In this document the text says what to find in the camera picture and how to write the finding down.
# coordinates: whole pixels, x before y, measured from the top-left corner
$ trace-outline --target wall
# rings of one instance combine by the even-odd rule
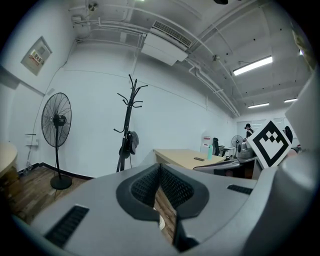
[[[252,114],[245,114],[245,115],[241,115],[240,117],[235,118],[236,121],[236,125],[237,125],[237,133],[242,136],[245,137],[245,126],[247,123],[251,124],[257,124],[257,123],[262,123],[260,121],[266,120],[266,119],[276,119],[275,122],[276,124],[278,124],[279,129],[284,129],[285,126],[289,126],[292,134],[293,134],[293,140],[292,140],[292,145],[293,146],[297,146],[300,144],[294,129],[292,128],[291,124],[289,123],[288,119],[285,116],[285,113],[287,112],[287,110],[289,109],[291,103],[288,103],[288,107],[286,108],[280,108],[280,109],[276,109],[276,110],[271,110],[271,111],[261,111],[259,110],[259,108],[257,109],[252,109],[253,113]]]
[[[45,93],[56,70],[66,61],[75,39],[63,0],[39,1],[20,21],[2,51],[1,65],[27,85]],[[36,76],[21,64],[32,45],[43,37],[52,54]]]
[[[122,134],[113,128],[122,130],[126,114],[126,105],[117,93],[129,97],[128,74],[133,63],[134,51],[128,47],[81,44],[56,74],[51,86],[68,96],[72,108],[70,133],[59,149],[61,169],[90,177],[116,171]],[[199,151],[205,130],[211,130],[222,144],[231,141],[234,134],[229,134],[229,126],[234,121],[214,98],[209,97],[206,105],[206,95],[212,93],[187,69],[141,53],[133,78],[138,79],[137,86],[149,86],[136,97],[143,107],[134,108],[131,114],[129,129],[139,136],[132,166],[152,163],[154,148]],[[42,137],[40,143],[41,160],[54,166],[54,149]]]
[[[17,147],[18,171],[26,167],[29,153],[25,133],[33,131],[45,91],[54,73],[66,62],[74,42],[75,35],[65,3],[63,0],[39,1],[12,32],[1,53],[0,141],[10,141]],[[36,76],[21,64],[21,60],[41,36],[52,54]],[[40,118],[35,132],[42,136],[39,121]],[[40,161],[39,150],[40,146],[32,150],[31,164]]]
[[[11,107],[19,80],[0,67],[0,142],[9,141]]]
[[[25,134],[33,132],[35,118],[42,99],[43,95],[41,93],[23,82],[20,82],[15,89],[10,108],[9,141],[16,146],[18,151],[16,159],[18,171],[26,167],[30,148],[25,144]],[[39,127],[35,127],[34,133],[41,136]],[[29,159],[31,165],[40,161],[38,150],[38,147],[34,146],[31,151]]]

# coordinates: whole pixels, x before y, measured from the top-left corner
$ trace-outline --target black grille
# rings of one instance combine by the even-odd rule
[[[45,238],[58,247],[63,247],[86,216],[88,208],[75,205],[45,235]]]
[[[135,181],[131,187],[132,195],[140,202],[154,207],[155,196],[159,187],[159,173],[155,169],[148,175],[145,175]]]
[[[194,189],[190,184],[170,173],[166,169],[161,169],[160,184],[173,208],[188,201],[194,195]]]

